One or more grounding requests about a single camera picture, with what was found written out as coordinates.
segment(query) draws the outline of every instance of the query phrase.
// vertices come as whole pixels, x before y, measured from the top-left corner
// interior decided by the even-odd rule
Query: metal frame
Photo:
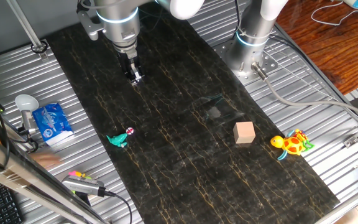
[[[5,150],[6,148],[0,145],[0,165],[4,163]],[[74,223],[106,223],[91,207],[48,174],[46,170],[39,167],[36,162],[30,162],[31,159],[27,158],[25,153],[15,152],[17,156],[11,153],[7,169],[0,172],[1,184],[36,200]]]
[[[331,212],[318,220],[315,224],[334,223],[356,206],[358,206],[358,193],[346,200],[344,203],[340,204],[338,207],[334,208]]]

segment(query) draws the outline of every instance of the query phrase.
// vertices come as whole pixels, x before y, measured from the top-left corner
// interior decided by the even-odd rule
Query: white cable
[[[107,5],[104,5],[104,6],[87,6],[86,4],[84,4],[84,1],[85,0],[81,0],[81,5],[82,7],[84,7],[85,9],[104,9],[106,7],[111,7],[111,6],[115,6],[115,5],[118,5],[120,3],[123,3],[124,1],[126,0],[120,0],[118,2],[114,2],[114,3],[111,3],[111,4],[107,4]]]
[[[315,102],[307,102],[307,103],[295,103],[288,101],[284,98],[282,98],[273,88],[272,84],[268,79],[265,80],[266,85],[270,88],[270,91],[272,91],[273,95],[280,100],[282,103],[290,105],[290,106],[316,106],[316,105],[337,105],[342,106],[345,108],[349,108],[350,110],[358,113],[358,108],[355,108],[354,106],[348,105],[346,103],[341,102],[335,102],[335,101],[315,101]]]
[[[335,99],[335,97],[333,97],[333,96],[331,96],[331,95],[329,95],[329,94],[327,94],[327,93],[324,93],[324,92],[320,91],[320,90],[317,89],[315,86],[313,86],[313,85],[311,85],[310,83],[304,81],[304,79],[298,77],[298,75],[295,75],[295,73],[291,72],[289,69],[287,69],[286,67],[284,67],[280,62],[278,62],[275,58],[273,58],[273,57],[272,57],[269,53],[267,53],[265,50],[264,50],[264,52],[265,52],[265,54],[267,54],[270,58],[272,58],[279,66],[281,66],[282,68],[284,68],[286,71],[288,71],[289,73],[291,73],[293,76],[297,77],[297,79],[303,81],[303,82],[306,83],[308,86],[314,88],[316,91],[318,91],[319,93],[323,94],[324,96],[330,97],[330,100],[333,99],[333,100],[338,101],[337,99]],[[306,71],[306,69],[303,68],[303,66],[302,66],[300,63],[298,63],[297,61],[294,61],[294,62],[297,63],[302,69],[304,69],[304,70]]]
[[[319,20],[313,18],[313,15],[314,15],[317,11],[319,11],[319,10],[321,10],[321,9],[325,9],[325,8],[328,8],[328,7],[335,7],[335,6],[338,6],[338,5],[342,4],[342,3],[343,3],[343,1],[341,1],[340,3],[335,4],[335,5],[323,6],[323,7],[319,8],[319,9],[316,9],[316,10],[311,14],[311,19],[314,20],[314,21],[316,21],[316,22],[319,22],[319,23],[321,23],[321,24],[332,25],[332,26],[339,26],[339,25],[341,25],[341,22],[342,22],[344,19],[348,18],[351,14],[353,14],[353,13],[355,13],[355,12],[358,12],[358,10],[352,11],[352,12],[349,13],[347,16],[343,17],[343,18],[339,21],[338,24],[334,24],[334,23],[330,23],[330,22],[324,22],[324,21],[319,21]]]

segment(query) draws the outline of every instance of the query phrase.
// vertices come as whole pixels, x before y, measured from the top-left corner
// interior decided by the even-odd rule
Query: blue tissue package
[[[51,103],[38,108],[32,112],[32,116],[42,138],[49,146],[73,134],[66,115],[58,103]]]

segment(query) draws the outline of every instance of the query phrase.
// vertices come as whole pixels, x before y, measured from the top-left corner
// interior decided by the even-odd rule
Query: metal rail
[[[0,145],[0,165],[6,148]],[[11,152],[7,169],[0,172],[0,183],[51,209],[74,223],[106,223],[91,207],[65,188],[21,151]]]

